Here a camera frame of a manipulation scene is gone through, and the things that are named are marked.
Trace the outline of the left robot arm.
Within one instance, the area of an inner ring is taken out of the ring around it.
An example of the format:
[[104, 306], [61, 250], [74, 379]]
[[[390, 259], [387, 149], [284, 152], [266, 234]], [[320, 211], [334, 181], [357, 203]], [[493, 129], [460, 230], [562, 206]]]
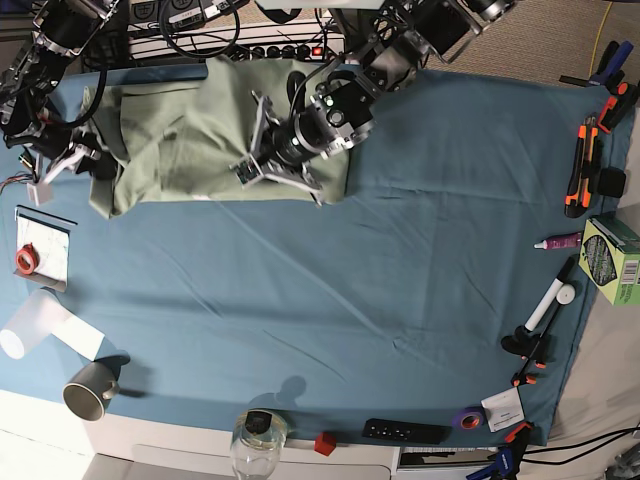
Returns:
[[231, 166], [240, 184], [281, 184], [317, 205], [342, 197], [346, 177], [318, 171], [319, 160], [341, 156], [364, 142], [375, 125], [373, 104], [406, 88], [430, 57], [450, 64], [514, 7], [512, 1], [385, 1], [349, 28], [332, 15], [351, 43], [313, 72], [287, 77], [289, 111], [278, 117], [271, 99], [256, 94], [256, 121], [248, 152]]

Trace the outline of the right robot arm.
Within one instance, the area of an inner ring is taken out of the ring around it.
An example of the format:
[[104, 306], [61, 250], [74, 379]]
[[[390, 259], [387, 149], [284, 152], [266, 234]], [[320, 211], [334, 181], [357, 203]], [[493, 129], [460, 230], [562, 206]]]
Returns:
[[8, 181], [24, 181], [36, 205], [53, 198], [52, 182], [65, 170], [87, 172], [99, 181], [116, 178], [118, 162], [88, 127], [100, 105], [107, 71], [100, 71], [92, 103], [73, 121], [62, 119], [49, 95], [117, 6], [116, 1], [46, 1], [33, 20], [31, 38], [1, 74], [4, 143], [24, 150], [19, 161], [27, 169]]

